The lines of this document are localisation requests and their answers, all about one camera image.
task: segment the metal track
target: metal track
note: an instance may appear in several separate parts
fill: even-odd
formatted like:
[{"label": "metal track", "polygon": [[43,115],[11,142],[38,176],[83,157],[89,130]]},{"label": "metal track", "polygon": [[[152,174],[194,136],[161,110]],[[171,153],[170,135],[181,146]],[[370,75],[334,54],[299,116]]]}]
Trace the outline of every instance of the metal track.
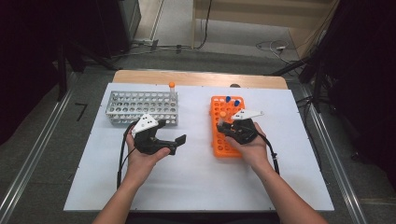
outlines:
[{"label": "metal track", "polygon": [[35,145],[32,147],[14,181],[9,186],[6,197],[0,206],[0,223],[8,223],[8,220],[11,217],[18,200],[20,199],[26,185],[28,184],[32,173],[35,170],[35,167],[37,166],[41,155],[43,154],[44,149],[46,148],[46,145],[50,140],[50,137],[55,130],[56,125],[58,124],[58,121],[64,112],[64,109],[67,106],[77,81],[78,75],[76,73],[72,73],[68,80],[68,86],[70,87],[69,91],[65,94],[62,101],[55,105],[51,115],[49,116],[49,119],[46,122],[46,125],[35,141]]},{"label": "metal track", "polygon": [[[302,86],[302,89],[304,97],[312,95],[310,90],[305,85]],[[338,186],[340,187],[340,190],[343,194],[344,200],[346,202],[346,207],[349,210],[349,214],[353,220],[353,223],[367,223],[367,219],[361,209],[359,200],[356,197],[355,191],[349,181],[349,178],[347,177],[347,172],[345,171],[342,162],[338,158],[337,151],[332,144],[332,139],[329,136],[321,114],[316,113],[315,109],[313,109],[312,107],[310,108],[310,113],[318,130],[320,140],[329,158],[332,172],[334,173],[335,178],[338,182]]]}]

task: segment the test tube with orange cap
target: test tube with orange cap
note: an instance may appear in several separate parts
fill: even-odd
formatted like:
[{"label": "test tube with orange cap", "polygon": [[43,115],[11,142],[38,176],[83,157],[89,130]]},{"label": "test tube with orange cap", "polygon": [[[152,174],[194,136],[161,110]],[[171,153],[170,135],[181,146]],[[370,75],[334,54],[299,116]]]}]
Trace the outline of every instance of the test tube with orange cap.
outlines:
[{"label": "test tube with orange cap", "polygon": [[219,121],[218,121],[218,125],[222,126],[222,124],[224,123],[225,117],[227,116],[227,113],[225,111],[221,111],[219,113],[220,117],[219,117]]},{"label": "test tube with orange cap", "polygon": [[169,100],[171,102],[175,102],[176,101],[176,93],[175,93],[175,82],[169,82]]}]

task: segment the person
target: person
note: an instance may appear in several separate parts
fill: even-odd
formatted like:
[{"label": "person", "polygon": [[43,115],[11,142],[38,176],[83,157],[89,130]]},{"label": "person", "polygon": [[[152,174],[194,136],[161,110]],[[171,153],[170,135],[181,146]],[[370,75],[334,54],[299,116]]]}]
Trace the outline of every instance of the person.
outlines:
[{"label": "person", "polygon": [[[256,122],[254,125],[256,130],[265,136],[261,127]],[[130,151],[134,149],[134,138],[131,134],[132,128],[126,138],[126,143]],[[245,145],[238,144],[231,137],[226,137],[226,141],[241,152],[245,162],[251,166],[262,181],[282,223],[327,223],[317,211],[307,204],[275,172],[267,158],[266,144],[259,136]],[[169,152],[170,149],[166,147],[153,155],[143,154],[138,150],[134,150],[128,158],[127,173],[120,187],[93,223],[125,223],[137,190],[149,177],[155,164],[166,157]]]}]

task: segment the white board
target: white board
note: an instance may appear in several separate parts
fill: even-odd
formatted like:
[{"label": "white board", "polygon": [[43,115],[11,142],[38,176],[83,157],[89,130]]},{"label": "white board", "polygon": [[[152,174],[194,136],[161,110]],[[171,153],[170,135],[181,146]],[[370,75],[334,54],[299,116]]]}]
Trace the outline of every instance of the white board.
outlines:
[{"label": "white board", "polygon": [[[169,91],[169,87],[108,84],[65,211],[101,210],[116,191],[122,134],[127,125],[113,125],[106,116],[111,91]],[[213,156],[209,110],[214,95],[241,96],[246,109],[262,111],[264,116],[253,118],[253,121],[260,124],[277,153],[281,176],[314,209],[333,210],[291,91],[195,86],[176,86],[176,91],[178,125],[161,128],[157,137],[174,140],[186,134],[187,142],[177,148],[176,156],[168,156],[157,163],[137,192],[131,210],[275,210],[260,179],[242,159]]]}]

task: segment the person's right hand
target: person's right hand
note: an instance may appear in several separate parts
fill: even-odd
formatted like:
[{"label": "person's right hand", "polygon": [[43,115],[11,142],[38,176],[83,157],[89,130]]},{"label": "person's right hand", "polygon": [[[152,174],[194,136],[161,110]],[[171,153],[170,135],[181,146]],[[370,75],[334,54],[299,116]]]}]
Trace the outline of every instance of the person's right hand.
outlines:
[{"label": "person's right hand", "polygon": [[[262,131],[258,123],[254,122],[254,126],[259,133],[265,136],[265,133]],[[232,147],[241,152],[244,160],[253,168],[253,170],[256,170],[263,165],[270,165],[267,157],[267,145],[261,137],[257,136],[253,141],[244,145],[240,145],[229,136],[226,136],[225,140]]]}]

